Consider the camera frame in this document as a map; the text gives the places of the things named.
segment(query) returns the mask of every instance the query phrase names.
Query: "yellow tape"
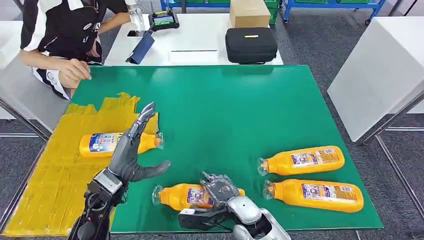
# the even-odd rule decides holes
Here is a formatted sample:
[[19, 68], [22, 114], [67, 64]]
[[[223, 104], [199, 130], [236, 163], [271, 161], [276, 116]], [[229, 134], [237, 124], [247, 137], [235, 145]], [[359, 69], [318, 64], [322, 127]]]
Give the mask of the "yellow tape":
[[[137, 116], [134, 110], [139, 99], [126, 93], [106, 97], [98, 112], [91, 104], [70, 104], [51, 135], [3, 235], [68, 235], [82, 213], [87, 183], [110, 160], [110, 157], [82, 157], [79, 154], [81, 137], [125, 131]], [[156, 134], [157, 130], [156, 113], [144, 132]]]

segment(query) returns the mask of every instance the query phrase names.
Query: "green crate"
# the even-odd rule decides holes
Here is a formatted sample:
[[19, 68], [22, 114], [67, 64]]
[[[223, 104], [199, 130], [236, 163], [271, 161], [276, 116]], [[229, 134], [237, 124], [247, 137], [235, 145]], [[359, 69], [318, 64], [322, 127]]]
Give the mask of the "green crate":
[[367, 4], [370, 0], [337, 0], [339, 4]]
[[269, 25], [274, 25], [276, 24], [276, 19], [277, 19], [277, 15], [278, 15], [278, 7], [277, 8], [268, 8], [269, 13], [271, 14], [269, 16]]
[[279, 1], [274, 1], [274, 2], [265, 1], [265, 5], [268, 9], [278, 9], [278, 4], [279, 4]]
[[230, 4], [230, 0], [208, 0], [210, 4]]
[[327, 0], [294, 0], [296, 3], [325, 4]]

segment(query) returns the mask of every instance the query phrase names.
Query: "black case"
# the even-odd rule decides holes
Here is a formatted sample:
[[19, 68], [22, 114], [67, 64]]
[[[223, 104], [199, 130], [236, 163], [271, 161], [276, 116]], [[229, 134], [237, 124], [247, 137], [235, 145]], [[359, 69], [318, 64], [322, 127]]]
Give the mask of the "black case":
[[264, 64], [277, 56], [277, 42], [268, 27], [230, 28], [225, 34], [228, 60], [238, 64]]

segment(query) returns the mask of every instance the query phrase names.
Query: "white desk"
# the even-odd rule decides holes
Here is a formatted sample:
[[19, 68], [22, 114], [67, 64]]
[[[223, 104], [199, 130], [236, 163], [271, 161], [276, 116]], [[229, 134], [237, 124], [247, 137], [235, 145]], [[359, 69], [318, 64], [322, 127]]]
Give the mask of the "white desk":
[[424, 17], [408, 16], [375, 17], [327, 92], [355, 142], [423, 90]]
[[[143, 15], [145, 27], [149, 28], [148, 15]], [[177, 29], [165, 29], [153, 33], [155, 40], [140, 65], [233, 65], [227, 59], [225, 34], [231, 27], [228, 13], [178, 14], [180, 23]], [[104, 61], [106, 66], [134, 66], [125, 60], [139, 43], [139, 37], [128, 37], [130, 30], [136, 29], [132, 23], [121, 27]], [[216, 50], [216, 52], [198, 52]], [[282, 65], [280, 53], [266, 64]]]
[[52, 132], [69, 101], [58, 98], [18, 59], [21, 28], [22, 21], [0, 21], [4, 30], [0, 31], [0, 96], [22, 116], [38, 120]]

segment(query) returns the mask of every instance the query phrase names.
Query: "green table mat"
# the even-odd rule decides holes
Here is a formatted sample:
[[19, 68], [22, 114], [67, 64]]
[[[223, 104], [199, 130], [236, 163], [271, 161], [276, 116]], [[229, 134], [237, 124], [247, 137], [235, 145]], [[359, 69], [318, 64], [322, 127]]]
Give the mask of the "green table mat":
[[[94, 104], [119, 92], [140, 96], [137, 111], [151, 101], [159, 112], [164, 149], [139, 154], [145, 166], [170, 160], [166, 174], [131, 183], [112, 232], [192, 231], [179, 226], [177, 211], [153, 205], [155, 185], [196, 184], [200, 172], [227, 174], [259, 207], [268, 209], [286, 230], [382, 228], [371, 199], [333, 118], [306, 65], [174, 67], [96, 67], [80, 83], [72, 102]], [[335, 145], [342, 168], [292, 176], [257, 172], [257, 158], [281, 151]], [[291, 206], [262, 198], [262, 184], [296, 178], [358, 186], [364, 207], [355, 213]]]

